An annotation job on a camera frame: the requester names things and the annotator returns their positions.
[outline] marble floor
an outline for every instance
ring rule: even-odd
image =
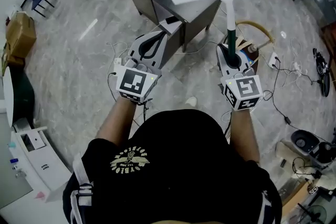
[[[234,5],[236,19],[254,20],[276,38],[282,66],[289,68],[291,62],[296,61],[302,65],[302,72],[317,79],[312,49],[317,48],[326,57],[328,53],[319,37],[321,13],[313,1],[234,0]],[[70,167],[73,157],[85,151],[113,107],[114,100],[107,85],[107,68],[113,58],[111,45],[125,42],[130,46],[137,36],[150,32],[155,25],[139,15],[132,0],[57,0],[55,9],[47,12],[47,19],[30,13],[36,21],[37,41],[27,58],[26,72],[35,90],[35,117],[48,126],[49,140]],[[95,19],[97,23],[82,37]],[[219,42],[225,28],[226,16],[218,10],[209,32],[202,31],[195,37],[187,51],[201,48],[208,40]],[[256,44],[266,40],[250,26],[241,26],[241,30]],[[117,55],[124,48],[125,44],[116,45]],[[268,59],[272,51],[272,46],[265,47],[262,54]],[[218,87],[221,73],[216,65],[215,44],[207,43],[199,53],[175,54],[162,73],[151,93],[153,100],[147,117],[176,109],[188,97],[196,96],[199,109],[226,129],[229,118],[222,115],[230,106]],[[258,75],[263,90],[273,89],[276,74],[263,59],[259,61]],[[295,74],[287,79],[286,76],[281,72],[276,85],[275,103],[279,110],[294,126],[331,140],[336,113],[334,87],[324,98],[319,86],[311,86],[307,78],[298,78],[296,85]],[[115,78],[110,79],[110,85],[115,89]],[[261,101],[251,115],[261,165],[280,187],[289,175],[279,168],[275,145],[281,139],[287,140],[295,130],[285,124],[272,101]],[[137,109],[135,120],[142,124],[142,108]],[[136,129],[133,124],[131,135]]]

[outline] table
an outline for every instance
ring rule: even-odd
[[[182,5],[174,5],[171,0],[133,0],[140,15],[148,19],[167,32],[167,51],[165,51],[161,65],[164,65],[176,50],[186,46],[201,30],[209,29],[220,5],[220,0],[203,0]],[[175,16],[179,22],[171,25],[165,19]]]

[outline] person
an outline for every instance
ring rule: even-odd
[[[280,223],[280,196],[259,167],[249,110],[232,111],[228,144],[196,103],[153,115],[128,139],[137,105],[117,99],[82,157],[93,182],[83,223]],[[63,194],[69,222],[78,188],[73,174]]]

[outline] black t-shirt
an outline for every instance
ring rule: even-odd
[[[280,223],[281,201],[268,173],[243,161],[216,121],[201,111],[158,113],[122,148],[94,139],[82,160],[94,182],[87,224],[257,223],[262,193]],[[74,189],[78,182],[73,174],[63,195],[68,221]]]

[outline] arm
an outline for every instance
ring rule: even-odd
[[[136,107],[137,105],[130,100],[118,97],[96,138],[106,139],[116,146],[127,141]]]
[[[232,111],[230,145],[245,161],[252,160],[259,164],[258,144],[248,109]]]

